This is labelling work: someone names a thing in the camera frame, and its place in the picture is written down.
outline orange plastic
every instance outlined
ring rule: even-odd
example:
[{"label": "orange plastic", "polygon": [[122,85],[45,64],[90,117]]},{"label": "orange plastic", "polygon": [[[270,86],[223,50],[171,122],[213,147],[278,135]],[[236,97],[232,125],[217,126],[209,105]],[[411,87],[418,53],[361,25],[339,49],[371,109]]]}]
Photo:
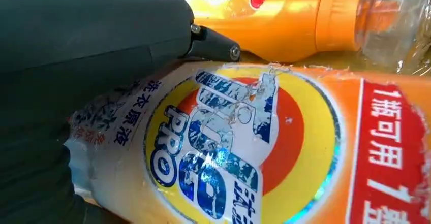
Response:
[{"label": "orange plastic", "polygon": [[319,51],[357,51],[365,30],[387,29],[396,16],[369,15],[377,8],[373,1],[187,0],[197,24],[272,62],[295,62]]}]

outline plastic bottle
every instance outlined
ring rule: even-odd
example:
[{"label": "plastic bottle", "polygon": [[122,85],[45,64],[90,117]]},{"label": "plastic bottle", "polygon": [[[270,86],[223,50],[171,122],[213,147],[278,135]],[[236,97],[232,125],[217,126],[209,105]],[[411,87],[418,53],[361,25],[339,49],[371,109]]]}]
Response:
[{"label": "plastic bottle", "polygon": [[268,61],[362,48],[376,62],[398,62],[422,42],[429,0],[187,1],[198,24]]},{"label": "plastic bottle", "polygon": [[191,62],[152,79],[77,112],[67,142],[81,193],[132,223],[429,223],[429,78]]}]

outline tide logo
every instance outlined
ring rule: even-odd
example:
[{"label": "tide logo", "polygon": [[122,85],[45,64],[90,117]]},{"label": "tide logo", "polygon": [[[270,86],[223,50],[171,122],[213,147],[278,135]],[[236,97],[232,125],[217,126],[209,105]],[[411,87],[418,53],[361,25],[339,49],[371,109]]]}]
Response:
[{"label": "tide logo", "polygon": [[261,68],[198,71],[149,120],[146,173],[197,223],[302,218],[333,180],[339,128],[317,85]]}]

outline orange detergent bottle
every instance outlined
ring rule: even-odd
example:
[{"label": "orange detergent bottle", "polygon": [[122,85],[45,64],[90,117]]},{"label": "orange detergent bottle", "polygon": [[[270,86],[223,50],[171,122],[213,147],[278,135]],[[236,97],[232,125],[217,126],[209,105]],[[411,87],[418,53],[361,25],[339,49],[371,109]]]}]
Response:
[{"label": "orange detergent bottle", "polygon": [[268,60],[359,50],[400,60],[414,46],[428,0],[186,0],[196,23]]}]

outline yellow circle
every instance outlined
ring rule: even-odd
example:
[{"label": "yellow circle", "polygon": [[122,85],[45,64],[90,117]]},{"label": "yellow circle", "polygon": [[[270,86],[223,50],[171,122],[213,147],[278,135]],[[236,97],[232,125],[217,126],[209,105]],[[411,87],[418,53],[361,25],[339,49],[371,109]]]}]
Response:
[{"label": "yellow circle", "polygon": [[[227,77],[259,78],[267,72],[262,68],[225,68],[215,74]],[[324,182],[333,160],[336,128],[334,115],[321,93],[303,78],[291,73],[277,74],[277,82],[298,104],[304,121],[304,141],[301,153],[288,176],[273,190],[262,198],[262,223],[283,223],[297,214],[316,195]],[[156,108],[149,122],[146,136],[146,164],[150,166],[150,156],[154,151],[154,142],[162,122],[168,122],[164,115],[168,105],[177,106],[190,92],[199,88],[193,80],[187,80],[172,90]],[[160,193],[182,215],[197,223],[208,223],[199,208],[185,198],[178,190],[177,183],[169,188],[154,181]]]}]

